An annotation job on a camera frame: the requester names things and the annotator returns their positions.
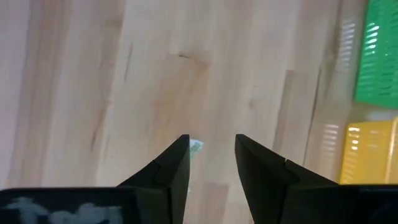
green plastic crate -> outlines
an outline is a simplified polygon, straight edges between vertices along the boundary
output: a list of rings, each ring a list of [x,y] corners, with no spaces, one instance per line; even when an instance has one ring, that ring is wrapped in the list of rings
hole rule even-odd
[[[370,0],[355,100],[398,109],[398,0]]]

wooden floor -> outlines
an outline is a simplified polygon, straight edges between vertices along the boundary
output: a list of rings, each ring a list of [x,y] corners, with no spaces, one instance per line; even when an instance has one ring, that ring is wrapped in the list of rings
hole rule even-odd
[[[2,0],[0,187],[113,186],[187,133],[186,223],[250,223],[235,134],[337,179],[365,6]]]

plastic basket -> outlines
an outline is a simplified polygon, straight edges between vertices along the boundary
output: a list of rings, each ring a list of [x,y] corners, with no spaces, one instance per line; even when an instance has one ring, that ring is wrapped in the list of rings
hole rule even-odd
[[[341,184],[398,183],[397,124],[398,117],[348,126]]]
[[[398,109],[398,1],[370,0],[355,100]]]

yellow plastic crate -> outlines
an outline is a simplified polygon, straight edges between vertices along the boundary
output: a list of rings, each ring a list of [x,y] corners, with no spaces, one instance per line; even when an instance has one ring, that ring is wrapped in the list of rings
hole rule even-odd
[[[341,184],[398,184],[397,123],[398,117],[348,126]]]

wood grain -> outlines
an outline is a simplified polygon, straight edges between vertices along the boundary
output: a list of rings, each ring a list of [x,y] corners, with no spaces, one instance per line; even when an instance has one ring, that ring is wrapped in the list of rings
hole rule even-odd
[[[94,184],[121,4],[30,2],[8,186]]]
[[[29,2],[0,1],[0,189],[10,171],[23,77]]]
[[[187,223],[252,223],[235,134],[333,179],[365,4],[1,1],[0,187],[114,186],[186,133]]]

